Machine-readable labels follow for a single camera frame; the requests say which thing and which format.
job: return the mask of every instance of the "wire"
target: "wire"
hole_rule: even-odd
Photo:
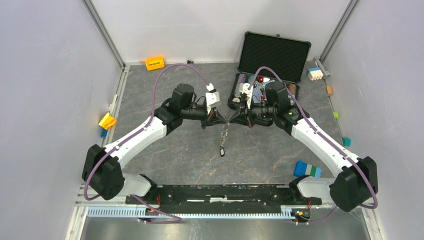
[[[259,72],[263,69],[270,71],[278,79],[278,81],[284,83],[283,80],[281,80],[281,78],[271,68],[269,68],[267,66],[261,66],[260,68],[257,69],[256,73],[253,76],[253,81],[250,83],[250,85],[248,87],[249,90],[252,88],[252,85],[255,83],[255,80],[256,80]],[[349,161],[349,163],[353,165],[353,167],[358,171],[359,175],[362,177],[363,181],[365,182],[366,187],[369,190],[369,193],[371,194],[371,197],[372,197],[372,200],[374,201],[374,204],[371,205],[371,206],[365,205],[365,204],[360,204],[359,206],[366,208],[366,209],[376,209],[377,206],[379,205],[379,202],[377,200],[376,193],[374,192],[370,181],[368,180],[367,176],[365,176],[365,173],[357,165],[357,163],[355,161],[353,161],[343,150],[341,150],[330,139],[328,139],[326,136],[324,136],[324,134],[322,132],[318,131],[318,129],[306,117],[305,112],[302,109],[301,104],[298,102],[298,100],[295,98],[295,96],[290,92],[290,90],[286,86],[286,84],[284,84],[284,86],[285,86],[285,89],[287,90],[287,93],[290,95],[291,99],[293,99],[293,101],[296,103],[296,106],[299,108],[300,114],[302,115],[303,119],[305,119],[307,124],[313,129],[314,132],[316,132],[316,134],[318,134],[322,139],[324,139],[328,144],[330,144],[338,153],[340,153],[347,161]]]
[[[295,223],[296,223],[296,225],[317,224],[319,222],[323,222],[323,221],[329,219],[331,216],[333,216],[333,214],[336,212],[336,210],[337,210],[337,206],[335,206],[327,216],[325,216],[321,219],[314,220],[314,221],[308,221],[308,222],[295,222]]]
[[[306,211],[308,211],[309,209],[311,209],[311,207],[312,207],[312,202],[311,202],[311,198],[309,197],[307,199],[307,208],[306,208]]]
[[[157,76],[157,78],[156,78],[156,81],[154,82],[154,87],[153,87],[153,94],[152,94],[152,97],[151,97],[151,114],[150,114],[150,118],[148,119],[148,121],[147,121],[147,123],[146,123],[146,125],[144,126],[144,127],[142,127],[140,130],[138,130],[138,131],[136,131],[136,132],[134,132],[133,134],[131,134],[130,136],[128,136],[127,138],[125,138],[124,140],[122,140],[118,145],[117,145],[117,147],[119,148],[119,147],[121,147],[123,144],[125,144],[126,142],[128,142],[130,139],[132,139],[133,137],[135,137],[135,136],[137,136],[138,134],[140,134],[141,132],[143,132],[145,129],[147,129],[149,126],[150,126],[150,124],[152,123],[152,121],[153,121],[153,117],[154,117],[154,115],[155,115],[155,97],[156,97],[156,88],[158,87],[158,82],[159,82],[159,79],[161,79],[161,77],[162,77],[162,75],[168,70],[168,69],[170,69],[170,68],[174,68],[174,67],[178,67],[178,66],[184,66],[184,67],[187,67],[187,68],[190,68],[190,69],[192,69],[192,70],[194,70],[200,77],[201,77],[201,79],[204,81],[204,83],[208,86],[210,83],[208,82],[208,80],[206,80],[206,78],[203,76],[203,74],[201,74],[200,72],[199,72],[199,70],[197,70],[196,68],[194,68],[194,67],[192,67],[191,65],[188,65],[188,64],[185,64],[185,63],[176,63],[176,64],[173,64],[173,65],[169,65],[169,66],[167,66],[167,67],[165,67],[163,70],[162,70],[162,72],[159,74],[159,76]],[[100,167],[100,165],[105,161],[105,159],[107,158],[107,157],[109,157],[113,152],[115,152],[116,150],[118,150],[118,148],[117,148],[116,146],[115,147],[113,147],[111,150],[109,150],[104,156],[102,156],[101,158],[100,158],[100,160],[97,162],[97,164],[93,167],[93,169],[91,170],[91,172],[90,172],[90,174],[88,175],[88,177],[87,177],[87,180],[85,181],[85,186],[84,186],[84,198],[87,200],[87,201],[91,201],[91,200],[94,200],[94,199],[96,199],[96,198],[98,198],[100,195],[99,194],[97,194],[97,195],[95,195],[95,196],[93,196],[93,197],[89,197],[88,196],[88,190],[89,190],[89,185],[90,185],[90,182],[91,182],[91,180],[92,180],[92,178],[93,178],[93,176],[94,176],[94,173],[97,171],[97,169]]]
[[[221,148],[224,148],[224,143],[228,136],[228,128],[230,126],[230,112],[227,112],[227,114],[225,114],[224,117],[225,117],[225,123],[224,123],[224,126],[222,127],[223,130],[220,133],[220,139],[219,139],[219,146]]]
[[[133,198],[135,198],[137,201],[139,201],[140,203],[142,203],[143,205],[145,205],[149,209],[154,210],[155,213],[159,213],[159,214],[162,214],[162,215],[165,215],[165,216],[168,216],[168,217],[171,217],[171,218],[176,219],[176,220],[172,220],[172,221],[146,221],[145,220],[144,221],[145,224],[177,224],[177,223],[181,223],[183,221],[183,219],[181,217],[179,217],[179,216],[175,216],[175,215],[172,215],[172,214],[163,212],[163,211],[161,211],[159,209],[156,209],[156,208],[150,206],[147,202],[143,201],[137,195],[131,194],[130,196],[133,197]]]
[[[196,101],[196,99],[198,98],[198,95],[195,93],[195,92],[193,92],[193,103]]]
[[[256,98],[259,102],[262,102],[261,100],[259,100],[259,98],[256,95],[253,95],[252,99]]]
[[[201,97],[199,97],[199,98],[197,99],[197,101],[195,102],[195,104],[197,104],[197,103],[200,101],[200,99],[206,99],[206,97],[205,97],[205,96],[201,96]]]
[[[299,217],[301,217],[302,219],[304,219],[306,221],[309,221],[311,219],[311,216],[312,216],[312,209],[306,210],[306,211],[304,211],[304,213],[307,214],[307,217],[305,217],[305,214],[299,215]]]

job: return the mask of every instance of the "gray floor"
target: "gray floor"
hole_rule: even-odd
[[[236,63],[193,64],[216,87],[221,96],[220,113],[229,111],[227,99],[235,75]],[[305,69],[315,65],[308,62]],[[147,71],[145,66],[131,66],[126,80],[113,141],[143,123],[151,112],[152,89],[162,70]],[[170,98],[179,83],[194,87],[198,97],[206,92],[204,82],[189,68],[170,69],[159,81],[156,108]],[[333,117],[330,100],[322,80],[310,81],[305,74],[299,84],[298,100],[318,125],[335,140],[341,133]],[[146,174],[158,184],[231,184],[231,183],[288,183],[294,179],[297,161],[322,168],[322,177],[330,171],[301,142],[275,125],[264,127],[231,124],[225,142],[225,156],[219,155],[222,126],[205,130],[200,122],[185,120],[170,135],[162,138],[126,166],[124,172]]]
[[[328,209],[313,209],[312,220]],[[184,219],[184,223],[145,225],[134,218],[89,217],[82,240],[367,240],[370,239],[360,209],[338,210],[325,222],[296,226],[283,219]]]

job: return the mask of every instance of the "metal frame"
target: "metal frame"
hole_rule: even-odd
[[[379,224],[376,218],[376,212],[373,209],[362,208],[362,213],[371,240],[385,239],[383,233],[380,231]]]
[[[66,240],[79,240],[83,234],[84,224],[86,223],[89,208],[86,206],[75,206],[73,208],[72,218],[66,232]]]
[[[323,74],[322,79],[326,80],[331,76],[330,71],[327,71],[323,64],[320,61],[321,57],[317,56],[313,58],[313,61],[315,61],[316,66],[318,66],[319,69],[321,69],[321,72]]]
[[[120,74],[119,77],[119,82],[116,88],[116,95],[117,100],[115,103],[115,107],[113,108],[112,112],[110,113],[110,115],[112,117],[114,117],[115,119],[118,118],[119,115],[119,110],[121,108],[121,102],[122,102],[122,97],[124,95],[124,89],[125,89],[125,84],[127,83],[127,77],[128,77],[128,71],[130,70],[130,66],[126,66],[123,71]],[[105,146],[107,144],[110,144],[112,142],[112,138],[114,136],[114,132],[115,132],[115,126],[113,125],[108,131],[107,131],[107,135],[106,137],[103,139],[103,141],[101,142],[102,146]]]
[[[126,66],[125,62],[122,59],[117,47],[115,46],[114,41],[112,41],[112,38],[108,33],[108,30],[106,30],[105,24],[103,24],[103,21],[100,18],[99,13],[97,12],[93,2],[91,0],[82,0],[82,2],[84,3],[85,8],[87,8],[87,11],[90,14],[91,19],[93,20],[95,26],[100,32],[100,35],[103,37],[104,41],[106,42],[107,47],[109,47],[110,51],[112,52],[112,55],[115,58],[116,63],[120,66],[121,69],[124,69]]]
[[[321,53],[321,62],[324,63],[327,59],[327,57],[330,54],[331,49],[334,47],[334,44],[336,43],[337,39],[340,36],[340,33],[343,31],[343,29],[346,26],[346,23],[348,22],[349,18],[352,15],[352,12],[358,5],[360,0],[350,0],[349,4],[347,5],[346,9],[343,12],[343,15],[341,15],[340,20],[337,23],[337,26],[335,27],[333,33],[330,36],[330,39],[328,40],[327,44],[324,47],[324,50]]]

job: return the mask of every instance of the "foam padding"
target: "foam padding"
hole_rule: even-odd
[[[258,68],[266,66],[274,70],[283,81],[298,83],[310,48],[311,43],[308,41],[247,32],[238,70],[255,74]],[[262,70],[259,75],[275,79],[268,70]]]

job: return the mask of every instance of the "colorful block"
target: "colorful block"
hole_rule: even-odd
[[[319,67],[309,68],[306,71],[306,74],[311,81],[320,80],[324,77],[324,74]]]
[[[107,112],[101,119],[98,125],[106,130],[108,130],[110,127],[112,127],[114,124],[116,124],[116,119],[111,116],[109,112]]]
[[[101,130],[101,135],[100,135],[100,137],[102,137],[102,138],[106,138],[106,136],[108,135],[108,130],[107,129],[102,129]]]
[[[327,90],[327,95],[330,97],[331,95],[333,95],[333,88],[331,86],[327,86],[325,88]]]
[[[351,146],[351,139],[350,138],[344,136],[342,139],[343,139],[343,146],[345,146],[345,147]]]
[[[319,178],[321,176],[321,168],[312,166],[311,164],[307,164],[303,161],[297,161],[296,166],[294,167],[295,177],[300,177],[303,175],[309,175],[314,178]]]

